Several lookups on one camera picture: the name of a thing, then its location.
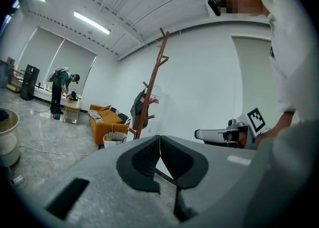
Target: gray tile floor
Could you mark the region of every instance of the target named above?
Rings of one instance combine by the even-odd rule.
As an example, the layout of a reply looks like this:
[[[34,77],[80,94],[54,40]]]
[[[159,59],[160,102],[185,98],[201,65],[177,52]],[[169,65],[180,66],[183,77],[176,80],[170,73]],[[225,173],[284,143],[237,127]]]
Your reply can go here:
[[[80,113],[79,125],[75,125],[76,114],[70,113],[66,122],[53,119],[50,110],[43,113],[50,105],[38,101],[25,101],[6,89],[0,89],[0,107],[10,109],[20,116],[16,133],[19,144],[34,149],[64,154],[91,154],[98,151],[87,114]],[[45,183],[50,183],[59,174],[70,168],[85,156],[57,155],[37,152],[20,147],[20,159],[7,170],[9,178],[22,175],[27,178],[27,185],[20,189],[33,197]],[[155,181],[160,183],[161,199],[173,210],[175,186],[155,174]]]

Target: ceiling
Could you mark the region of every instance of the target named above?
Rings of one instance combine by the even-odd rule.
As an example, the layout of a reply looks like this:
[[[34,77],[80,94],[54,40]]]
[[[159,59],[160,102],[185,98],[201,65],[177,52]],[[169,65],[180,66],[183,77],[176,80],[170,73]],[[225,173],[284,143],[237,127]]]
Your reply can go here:
[[[234,20],[216,17],[207,0],[25,0],[31,17],[49,20],[102,46],[122,59],[160,38],[160,27],[175,32],[188,27]],[[73,16],[74,11],[111,30],[106,35]],[[266,23],[262,17],[248,21]]]

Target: white shirt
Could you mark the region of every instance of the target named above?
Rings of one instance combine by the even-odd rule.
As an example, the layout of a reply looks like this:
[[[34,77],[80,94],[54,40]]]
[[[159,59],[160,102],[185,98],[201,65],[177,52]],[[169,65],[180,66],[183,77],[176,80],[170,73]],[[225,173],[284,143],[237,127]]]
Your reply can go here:
[[[280,112],[295,111],[285,87],[289,76],[296,71],[316,44],[316,32],[310,18],[298,0],[261,0],[270,14],[273,68]]]

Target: basket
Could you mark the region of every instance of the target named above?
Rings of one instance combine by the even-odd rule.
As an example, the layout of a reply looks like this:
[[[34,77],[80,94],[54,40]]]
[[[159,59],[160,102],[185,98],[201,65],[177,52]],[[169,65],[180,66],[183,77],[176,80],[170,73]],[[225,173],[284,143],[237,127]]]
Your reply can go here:
[[[104,148],[122,144],[126,142],[126,137],[127,137],[126,133],[113,131],[113,124],[112,124],[112,132],[106,133],[103,136]]]

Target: table leg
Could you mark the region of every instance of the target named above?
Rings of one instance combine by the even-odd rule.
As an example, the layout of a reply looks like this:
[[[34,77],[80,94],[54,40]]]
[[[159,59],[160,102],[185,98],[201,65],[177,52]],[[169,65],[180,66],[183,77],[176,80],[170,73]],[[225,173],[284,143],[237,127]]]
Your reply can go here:
[[[63,122],[65,122],[65,117],[66,117],[66,114],[68,113],[68,107],[65,108],[65,112],[64,112],[64,117],[63,117]]]
[[[79,116],[80,116],[80,110],[78,110],[78,117],[77,117],[77,119],[76,119],[76,124],[79,124]]]

